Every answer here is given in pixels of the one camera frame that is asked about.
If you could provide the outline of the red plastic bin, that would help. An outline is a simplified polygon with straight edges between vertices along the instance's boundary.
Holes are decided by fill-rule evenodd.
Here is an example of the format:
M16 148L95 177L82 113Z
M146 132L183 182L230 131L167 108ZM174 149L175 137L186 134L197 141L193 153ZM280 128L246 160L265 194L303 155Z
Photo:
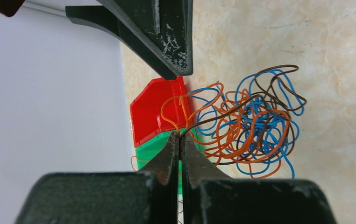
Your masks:
M152 79L130 104L134 147L139 147L156 135L175 130L161 116L161 107L171 97L187 93L183 77L175 80Z

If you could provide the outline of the green plastic bin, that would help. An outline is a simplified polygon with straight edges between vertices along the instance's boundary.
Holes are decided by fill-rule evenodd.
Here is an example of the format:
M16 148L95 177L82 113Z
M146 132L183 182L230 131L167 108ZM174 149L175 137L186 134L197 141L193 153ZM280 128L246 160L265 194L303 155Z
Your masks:
M149 141L141 144L135 149L135 158L137 163L137 168L141 169L144 167L151 159L153 159L165 146L169 135L172 131L162 132ZM199 140L196 131L192 131L194 139ZM203 153L204 146L195 142L197 149ZM182 178L178 177L178 194L182 194Z

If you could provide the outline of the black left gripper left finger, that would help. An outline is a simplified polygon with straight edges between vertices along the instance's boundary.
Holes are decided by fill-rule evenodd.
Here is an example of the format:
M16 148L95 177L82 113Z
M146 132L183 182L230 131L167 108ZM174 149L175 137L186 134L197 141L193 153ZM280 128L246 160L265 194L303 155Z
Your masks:
M178 135L136 172L49 173L32 187L18 224L176 224Z

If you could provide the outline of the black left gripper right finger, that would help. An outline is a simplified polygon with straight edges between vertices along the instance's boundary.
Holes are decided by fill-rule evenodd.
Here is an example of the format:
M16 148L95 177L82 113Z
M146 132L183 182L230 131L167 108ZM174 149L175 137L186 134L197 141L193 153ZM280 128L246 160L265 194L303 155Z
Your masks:
M334 224L319 186L305 179L234 179L209 161L190 134L180 139L186 224Z

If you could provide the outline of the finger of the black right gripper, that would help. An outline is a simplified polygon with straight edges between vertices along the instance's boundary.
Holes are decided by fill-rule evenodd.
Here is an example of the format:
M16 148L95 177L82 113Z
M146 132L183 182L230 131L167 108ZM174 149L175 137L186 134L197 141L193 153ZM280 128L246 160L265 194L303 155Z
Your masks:
M193 74L191 0L101 0L177 76Z
M74 24L96 28L118 38L163 79L177 79L177 75L106 7L66 6L65 14Z

